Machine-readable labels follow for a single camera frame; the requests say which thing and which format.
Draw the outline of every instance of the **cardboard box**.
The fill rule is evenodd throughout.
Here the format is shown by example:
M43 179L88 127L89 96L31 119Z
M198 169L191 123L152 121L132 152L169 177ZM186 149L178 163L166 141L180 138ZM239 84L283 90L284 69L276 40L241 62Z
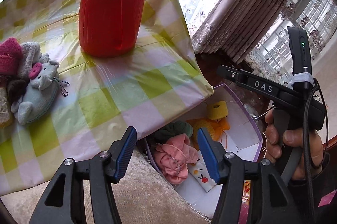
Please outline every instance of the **cardboard box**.
M177 120L204 118L207 116L206 106L218 101L226 101L229 111L227 120L230 124L230 130L225 131L219 141L226 151L237 154L241 159L257 161L262 147L261 133L239 98L227 85L217 86L211 97ZM206 193L189 173L184 182L174 187L196 210L213 218L222 185L215 185L212 190Z

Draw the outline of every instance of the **pink cloth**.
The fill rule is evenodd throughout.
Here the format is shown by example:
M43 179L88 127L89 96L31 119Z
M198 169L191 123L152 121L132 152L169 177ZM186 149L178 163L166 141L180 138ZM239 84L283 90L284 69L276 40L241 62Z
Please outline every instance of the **pink cloth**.
M158 144L153 157L163 175L172 184L180 184L188 176L187 163L196 163L199 155L189 146L186 134L171 137L166 144Z

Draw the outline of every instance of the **pink knitted item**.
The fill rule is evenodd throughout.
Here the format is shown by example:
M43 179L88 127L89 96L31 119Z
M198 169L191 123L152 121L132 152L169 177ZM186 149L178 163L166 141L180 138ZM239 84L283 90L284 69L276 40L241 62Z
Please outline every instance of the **pink knitted item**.
M31 68L29 72L29 79L35 79L37 75L41 72L42 70L42 63L38 62L34 64L34 66Z
M187 163L196 163L199 155L189 146L186 134L171 137L166 144L158 145L153 157L163 175L172 184L180 184L188 177Z
M0 44L1 75L15 76L20 59L22 59L22 49L16 38L9 38Z

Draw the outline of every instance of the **gray plush toy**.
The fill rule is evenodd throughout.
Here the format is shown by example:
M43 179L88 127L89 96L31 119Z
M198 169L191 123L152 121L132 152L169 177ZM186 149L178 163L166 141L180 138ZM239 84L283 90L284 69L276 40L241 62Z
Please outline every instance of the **gray plush toy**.
M60 88L59 65L57 61L50 60L39 62L31 69L26 93L11 107L21 125L38 120L49 110Z

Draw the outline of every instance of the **green and white checkered cloth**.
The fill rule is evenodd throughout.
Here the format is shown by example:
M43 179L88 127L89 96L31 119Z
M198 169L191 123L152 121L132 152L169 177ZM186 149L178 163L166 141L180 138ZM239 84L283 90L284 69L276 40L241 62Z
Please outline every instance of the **green and white checkered cloth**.
M80 0L5 0L0 40L40 43L70 82L40 120L0 130L0 196L53 176L65 158L89 159L134 126L138 139L213 94L198 68L178 0L146 0L135 49L98 59L79 45Z

